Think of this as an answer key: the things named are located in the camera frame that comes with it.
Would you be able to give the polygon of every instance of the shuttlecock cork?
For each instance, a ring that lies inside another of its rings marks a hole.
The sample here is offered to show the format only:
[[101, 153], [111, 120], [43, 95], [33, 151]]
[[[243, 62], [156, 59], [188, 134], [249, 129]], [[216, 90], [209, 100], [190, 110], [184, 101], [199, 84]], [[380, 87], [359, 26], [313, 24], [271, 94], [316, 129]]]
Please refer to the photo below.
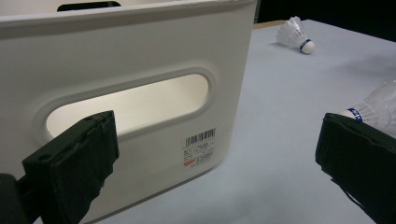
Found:
[[396, 80], [385, 82], [361, 103], [339, 114], [396, 137]]
[[299, 49], [304, 54], [311, 54], [316, 45], [304, 33], [299, 17], [291, 17], [277, 31], [276, 41], [284, 46]]

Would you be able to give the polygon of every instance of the white plastic bin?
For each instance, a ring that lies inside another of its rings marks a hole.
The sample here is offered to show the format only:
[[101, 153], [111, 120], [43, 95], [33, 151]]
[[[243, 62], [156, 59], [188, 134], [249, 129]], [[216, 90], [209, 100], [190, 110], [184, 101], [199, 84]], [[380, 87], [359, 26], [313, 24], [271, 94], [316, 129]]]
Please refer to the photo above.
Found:
[[56, 10], [73, 1], [0, 3], [1, 173], [22, 177], [21, 161], [53, 136], [115, 111], [120, 158], [84, 221], [224, 159], [256, 6], [118, 2], [66, 12]]

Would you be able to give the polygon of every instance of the barcode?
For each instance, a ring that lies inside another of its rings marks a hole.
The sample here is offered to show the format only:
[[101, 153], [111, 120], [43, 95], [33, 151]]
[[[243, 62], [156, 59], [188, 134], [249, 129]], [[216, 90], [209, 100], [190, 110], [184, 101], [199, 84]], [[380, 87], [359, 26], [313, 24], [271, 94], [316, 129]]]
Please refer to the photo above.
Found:
[[203, 133], [198, 133], [194, 136], [191, 136], [189, 138], [186, 138], [186, 147], [191, 146], [192, 144], [195, 144], [197, 142], [202, 142], [206, 140], [207, 138], [213, 138], [215, 137], [215, 132], [216, 129], [212, 129]]

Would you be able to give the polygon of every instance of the wooden edge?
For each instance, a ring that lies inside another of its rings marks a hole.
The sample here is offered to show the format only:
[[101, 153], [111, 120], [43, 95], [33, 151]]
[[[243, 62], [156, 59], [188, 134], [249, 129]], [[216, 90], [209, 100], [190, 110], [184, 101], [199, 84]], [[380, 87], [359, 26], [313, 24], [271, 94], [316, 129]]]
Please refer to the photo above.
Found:
[[255, 23], [253, 25], [253, 29], [261, 29], [261, 28], [266, 28], [266, 27], [271, 27], [271, 26], [276, 26], [276, 25], [283, 25], [285, 21], [266, 21], [266, 22], [261, 22], [261, 23]]

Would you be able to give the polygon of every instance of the table surface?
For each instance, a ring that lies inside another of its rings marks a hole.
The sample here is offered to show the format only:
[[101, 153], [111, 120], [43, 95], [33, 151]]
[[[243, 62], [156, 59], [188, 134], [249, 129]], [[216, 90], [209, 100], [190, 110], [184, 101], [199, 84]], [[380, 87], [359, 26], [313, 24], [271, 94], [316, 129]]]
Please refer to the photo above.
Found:
[[374, 223], [315, 162], [322, 118], [396, 78], [396, 43], [303, 21], [316, 51], [276, 43], [279, 26], [253, 30], [225, 161], [100, 224]]

